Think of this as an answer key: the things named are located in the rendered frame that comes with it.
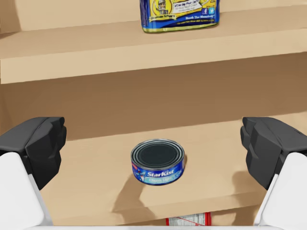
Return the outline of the pale wooden shelf unit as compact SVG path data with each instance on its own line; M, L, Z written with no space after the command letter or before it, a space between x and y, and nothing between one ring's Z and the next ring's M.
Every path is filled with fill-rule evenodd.
M102 24L0 34L0 132L62 116L58 175L42 189L55 225L165 225L212 213L251 225L264 189L248 174L244 116L307 134L307 0L221 0L218 26L147 34L134 0L74 1ZM148 185L130 154L151 139L185 152L182 176Z

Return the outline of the green and blue rectangular can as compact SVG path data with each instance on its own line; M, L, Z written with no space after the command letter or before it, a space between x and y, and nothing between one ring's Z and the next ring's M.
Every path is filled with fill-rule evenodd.
M215 26L220 0L140 0L141 24L146 33Z

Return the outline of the blue flat can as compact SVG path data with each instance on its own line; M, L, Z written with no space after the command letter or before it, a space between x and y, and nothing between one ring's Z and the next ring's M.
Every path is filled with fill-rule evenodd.
M166 185L178 180L185 169L185 152L177 142L151 139L139 143L130 154L132 172L141 183Z

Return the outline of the red and white carton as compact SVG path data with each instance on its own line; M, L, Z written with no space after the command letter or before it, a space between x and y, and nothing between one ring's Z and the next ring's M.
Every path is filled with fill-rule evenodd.
M165 221L167 226L211 226L212 225L212 217L210 212L166 218Z

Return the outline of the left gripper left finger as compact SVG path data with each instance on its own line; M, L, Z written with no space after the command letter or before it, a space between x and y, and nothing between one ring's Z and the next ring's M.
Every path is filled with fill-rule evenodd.
M0 226L52 226L41 189L59 172L64 117L36 117L0 136Z

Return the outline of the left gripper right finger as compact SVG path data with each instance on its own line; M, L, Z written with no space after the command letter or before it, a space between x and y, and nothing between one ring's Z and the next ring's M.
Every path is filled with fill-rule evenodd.
M266 189L255 226L307 226L307 135L272 117L243 117L249 174Z

